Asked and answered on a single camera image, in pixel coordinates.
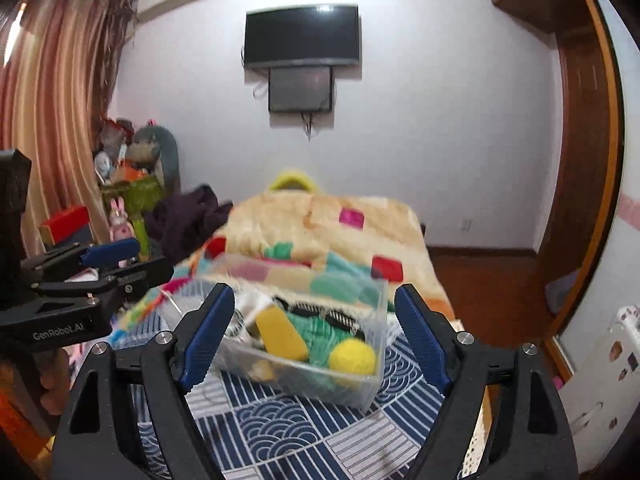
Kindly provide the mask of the white cloth drawstring pouch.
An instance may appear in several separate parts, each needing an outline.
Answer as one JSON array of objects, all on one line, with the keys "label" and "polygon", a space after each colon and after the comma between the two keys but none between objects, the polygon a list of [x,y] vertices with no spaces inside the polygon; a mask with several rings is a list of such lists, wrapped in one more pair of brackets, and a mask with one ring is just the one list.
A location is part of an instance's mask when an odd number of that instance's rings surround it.
[{"label": "white cloth drawstring pouch", "polygon": [[258,341],[257,315],[272,305],[272,298],[257,289],[234,292],[234,311],[224,336],[250,346]]}]

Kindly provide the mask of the yellow sponge block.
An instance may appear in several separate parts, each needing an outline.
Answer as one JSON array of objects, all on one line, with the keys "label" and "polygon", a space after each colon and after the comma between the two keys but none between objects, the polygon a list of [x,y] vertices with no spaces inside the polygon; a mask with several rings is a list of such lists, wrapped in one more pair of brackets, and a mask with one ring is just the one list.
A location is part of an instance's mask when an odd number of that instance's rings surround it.
[{"label": "yellow sponge block", "polygon": [[266,351],[272,356],[297,362],[306,362],[309,350],[306,342],[276,304],[260,311],[255,325]]}]

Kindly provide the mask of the yellow felt ball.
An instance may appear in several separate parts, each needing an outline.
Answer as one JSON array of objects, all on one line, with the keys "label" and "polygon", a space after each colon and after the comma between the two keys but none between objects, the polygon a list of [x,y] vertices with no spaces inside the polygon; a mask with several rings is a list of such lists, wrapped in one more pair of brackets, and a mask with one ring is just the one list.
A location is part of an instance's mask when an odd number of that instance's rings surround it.
[{"label": "yellow felt ball", "polygon": [[332,349],[328,365],[334,372],[373,375],[378,366],[378,358],[371,346],[352,337],[344,339]]}]

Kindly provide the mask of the black pouch with braided trim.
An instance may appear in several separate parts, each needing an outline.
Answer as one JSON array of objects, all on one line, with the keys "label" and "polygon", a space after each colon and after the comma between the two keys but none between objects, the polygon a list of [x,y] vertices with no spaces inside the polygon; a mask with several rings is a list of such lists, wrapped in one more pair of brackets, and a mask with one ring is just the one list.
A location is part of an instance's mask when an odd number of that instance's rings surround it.
[{"label": "black pouch with braided trim", "polygon": [[366,340],[360,324],[352,316],[335,309],[310,304],[309,302],[293,302],[290,304],[285,299],[275,296],[276,304],[286,312],[299,316],[300,318],[320,318],[337,330],[349,333],[350,336],[360,340]]}]

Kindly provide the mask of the clear plastic storage box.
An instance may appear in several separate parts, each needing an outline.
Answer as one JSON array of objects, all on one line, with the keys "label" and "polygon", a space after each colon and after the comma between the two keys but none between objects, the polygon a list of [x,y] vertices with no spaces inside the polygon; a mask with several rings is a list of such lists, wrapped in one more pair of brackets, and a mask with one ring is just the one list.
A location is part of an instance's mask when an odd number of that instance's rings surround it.
[{"label": "clear plastic storage box", "polygon": [[[171,330],[215,285],[232,291],[234,312],[214,357],[220,370],[287,394],[370,408],[383,381],[386,281],[363,270],[318,271],[239,255],[221,255],[177,273],[157,309]],[[268,351],[257,324],[268,308],[283,312],[306,344],[306,359]]]}]

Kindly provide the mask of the green knitted cloth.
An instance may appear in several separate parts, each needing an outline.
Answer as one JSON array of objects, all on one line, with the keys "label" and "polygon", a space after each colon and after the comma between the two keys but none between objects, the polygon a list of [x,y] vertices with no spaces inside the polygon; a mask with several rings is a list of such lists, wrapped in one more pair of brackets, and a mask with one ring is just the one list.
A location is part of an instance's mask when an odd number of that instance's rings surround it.
[{"label": "green knitted cloth", "polygon": [[327,368],[332,349],[344,339],[352,338],[349,333],[337,330],[320,318],[300,318],[291,313],[286,316],[306,342],[308,363],[313,366]]}]

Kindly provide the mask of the red box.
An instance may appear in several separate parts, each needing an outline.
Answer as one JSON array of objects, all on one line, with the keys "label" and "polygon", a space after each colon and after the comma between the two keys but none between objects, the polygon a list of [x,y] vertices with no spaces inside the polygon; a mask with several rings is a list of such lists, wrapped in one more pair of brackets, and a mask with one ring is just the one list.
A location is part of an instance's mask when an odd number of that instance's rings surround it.
[{"label": "red box", "polygon": [[67,240],[90,223],[89,211],[86,206],[71,206],[63,209],[38,228],[43,244],[55,246]]}]

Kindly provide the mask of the pink rabbit figurine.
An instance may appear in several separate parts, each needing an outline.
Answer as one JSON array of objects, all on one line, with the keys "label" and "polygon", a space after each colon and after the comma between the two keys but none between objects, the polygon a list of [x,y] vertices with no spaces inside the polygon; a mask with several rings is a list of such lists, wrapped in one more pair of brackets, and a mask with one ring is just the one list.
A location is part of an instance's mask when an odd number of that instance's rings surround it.
[{"label": "pink rabbit figurine", "polygon": [[128,220],[125,201],[122,196],[110,200],[110,239],[112,242],[134,238],[134,228]]}]

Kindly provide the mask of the green cylinder bottle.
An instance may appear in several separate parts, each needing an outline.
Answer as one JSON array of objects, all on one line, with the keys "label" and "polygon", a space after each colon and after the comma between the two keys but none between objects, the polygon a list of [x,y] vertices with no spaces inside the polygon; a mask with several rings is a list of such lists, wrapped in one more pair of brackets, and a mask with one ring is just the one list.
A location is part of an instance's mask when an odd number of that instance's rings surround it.
[{"label": "green cylinder bottle", "polygon": [[131,224],[134,227],[134,235],[140,244],[139,258],[141,261],[146,261],[151,255],[151,245],[146,232],[144,220],[141,214],[136,214],[132,217]]}]

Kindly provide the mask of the white cabinet with stickers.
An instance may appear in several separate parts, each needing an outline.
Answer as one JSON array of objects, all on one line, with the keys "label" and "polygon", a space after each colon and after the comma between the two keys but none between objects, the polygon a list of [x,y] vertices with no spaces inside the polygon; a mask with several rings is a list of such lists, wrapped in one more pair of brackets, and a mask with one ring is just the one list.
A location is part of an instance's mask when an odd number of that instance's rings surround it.
[{"label": "white cabinet with stickers", "polygon": [[639,308],[623,307],[580,369],[559,390],[578,471],[596,468],[639,404]]}]

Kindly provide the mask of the green cardboard box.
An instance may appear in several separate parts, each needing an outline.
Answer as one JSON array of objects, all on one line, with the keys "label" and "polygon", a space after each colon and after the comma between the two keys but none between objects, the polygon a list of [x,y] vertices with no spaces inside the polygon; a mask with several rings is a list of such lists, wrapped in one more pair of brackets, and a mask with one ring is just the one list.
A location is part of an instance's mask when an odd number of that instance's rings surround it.
[{"label": "green cardboard box", "polygon": [[110,200],[122,197],[126,213],[130,218],[142,215],[143,211],[152,210],[156,203],[165,197],[165,189],[155,176],[146,176],[134,182],[117,182],[101,188],[103,203],[107,211],[111,210]]}]

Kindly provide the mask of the dark purple clothing heap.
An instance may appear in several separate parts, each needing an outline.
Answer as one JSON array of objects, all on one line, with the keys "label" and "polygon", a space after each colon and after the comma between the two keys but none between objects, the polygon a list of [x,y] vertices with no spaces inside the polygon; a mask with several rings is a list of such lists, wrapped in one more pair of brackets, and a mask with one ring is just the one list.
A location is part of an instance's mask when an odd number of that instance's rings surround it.
[{"label": "dark purple clothing heap", "polygon": [[220,202],[208,184],[163,198],[142,212],[151,256],[165,257],[173,266],[200,248],[224,226],[231,200]]}]

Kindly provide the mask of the grey plush dinosaur toy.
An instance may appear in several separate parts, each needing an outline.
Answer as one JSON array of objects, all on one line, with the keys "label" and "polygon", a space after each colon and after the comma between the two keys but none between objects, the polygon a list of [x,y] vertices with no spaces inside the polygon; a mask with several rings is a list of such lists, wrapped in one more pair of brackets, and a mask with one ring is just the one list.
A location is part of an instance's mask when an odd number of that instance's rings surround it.
[{"label": "grey plush dinosaur toy", "polygon": [[132,137],[125,159],[134,168],[154,174],[167,195],[180,191],[178,145],[166,128],[145,126],[139,129]]}]

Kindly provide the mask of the grey bag by door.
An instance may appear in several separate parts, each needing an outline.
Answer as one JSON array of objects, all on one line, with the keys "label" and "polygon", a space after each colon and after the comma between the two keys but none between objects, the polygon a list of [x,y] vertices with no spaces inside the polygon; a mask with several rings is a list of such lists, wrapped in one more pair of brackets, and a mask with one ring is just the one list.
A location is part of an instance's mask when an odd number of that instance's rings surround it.
[{"label": "grey bag by door", "polygon": [[574,286],[578,274],[579,270],[575,270],[546,285],[544,296],[546,296],[547,306],[551,313],[558,314],[562,310],[566,297]]}]

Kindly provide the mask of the blue white patterned tablecloth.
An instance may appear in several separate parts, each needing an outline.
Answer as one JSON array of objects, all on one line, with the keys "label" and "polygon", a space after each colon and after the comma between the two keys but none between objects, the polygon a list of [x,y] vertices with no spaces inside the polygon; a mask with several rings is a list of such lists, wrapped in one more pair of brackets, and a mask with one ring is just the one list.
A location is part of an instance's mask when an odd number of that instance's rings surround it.
[{"label": "blue white patterned tablecloth", "polygon": [[393,316],[382,386],[370,408],[287,396],[211,367],[186,397],[206,448],[228,479],[400,479],[442,396],[416,365]]}]

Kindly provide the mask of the striped pink brown curtain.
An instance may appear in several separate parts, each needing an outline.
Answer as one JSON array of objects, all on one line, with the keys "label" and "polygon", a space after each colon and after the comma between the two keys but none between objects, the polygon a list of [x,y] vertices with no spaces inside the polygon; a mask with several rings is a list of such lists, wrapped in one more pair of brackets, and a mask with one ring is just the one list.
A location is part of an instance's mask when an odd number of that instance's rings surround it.
[{"label": "striped pink brown curtain", "polygon": [[39,228],[57,212],[87,208],[108,237],[93,151],[107,118],[132,0],[21,0],[1,29],[1,146],[32,162],[22,242],[43,251]]}]

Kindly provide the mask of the beige fleece patchwork blanket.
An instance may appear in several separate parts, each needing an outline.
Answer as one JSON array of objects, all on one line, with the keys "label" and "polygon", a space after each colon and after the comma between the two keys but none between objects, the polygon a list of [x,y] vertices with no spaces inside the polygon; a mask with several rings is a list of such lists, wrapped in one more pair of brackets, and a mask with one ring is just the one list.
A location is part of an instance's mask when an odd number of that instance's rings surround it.
[{"label": "beige fleece patchwork blanket", "polygon": [[283,261],[367,275],[388,283],[390,296],[413,285],[427,305],[456,318],[428,254],[420,222],[386,197],[338,197],[303,191],[267,192],[231,208],[227,223],[175,265],[175,278],[214,275],[219,255]]}]

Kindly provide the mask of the brown wooden door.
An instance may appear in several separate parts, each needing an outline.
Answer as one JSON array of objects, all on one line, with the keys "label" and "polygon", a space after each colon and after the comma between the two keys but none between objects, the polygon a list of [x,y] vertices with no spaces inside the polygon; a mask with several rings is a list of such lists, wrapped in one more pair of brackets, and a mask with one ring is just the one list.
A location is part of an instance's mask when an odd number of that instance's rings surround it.
[{"label": "brown wooden door", "polygon": [[539,271],[544,284],[575,281],[547,335],[575,313],[596,272],[610,232],[624,151],[620,71],[611,38],[594,26],[558,36],[563,125],[558,180]]}]

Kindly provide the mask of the wall power outlet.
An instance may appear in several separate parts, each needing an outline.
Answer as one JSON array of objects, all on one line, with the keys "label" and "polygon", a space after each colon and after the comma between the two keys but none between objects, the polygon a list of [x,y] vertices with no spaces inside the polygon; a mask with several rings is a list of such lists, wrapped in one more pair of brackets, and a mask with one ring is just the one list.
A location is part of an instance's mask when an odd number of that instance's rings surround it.
[{"label": "wall power outlet", "polygon": [[463,219],[460,224],[460,229],[462,229],[462,231],[469,232],[469,230],[471,229],[471,226],[472,226],[471,219]]}]

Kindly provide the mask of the small black wall monitor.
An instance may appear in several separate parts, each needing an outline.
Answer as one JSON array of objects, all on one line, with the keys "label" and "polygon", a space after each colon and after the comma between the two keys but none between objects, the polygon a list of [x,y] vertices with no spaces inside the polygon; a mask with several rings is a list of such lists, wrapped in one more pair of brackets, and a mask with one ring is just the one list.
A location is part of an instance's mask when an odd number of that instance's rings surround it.
[{"label": "small black wall monitor", "polygon": [[281,114],[317,114],[333,110],[334,78],[329,66],[272,68],[268,110]]}]

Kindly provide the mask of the large black wall television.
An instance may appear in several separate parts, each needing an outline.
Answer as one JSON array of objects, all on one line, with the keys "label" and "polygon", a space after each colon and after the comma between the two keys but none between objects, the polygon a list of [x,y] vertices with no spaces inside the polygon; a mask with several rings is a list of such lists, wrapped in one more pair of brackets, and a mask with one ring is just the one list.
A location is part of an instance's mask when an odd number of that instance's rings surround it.
[{"label": "large black wall television", "polygon": [[356,6],[323,3],[246,14],[247,68],[356,66],[360,60]]}]

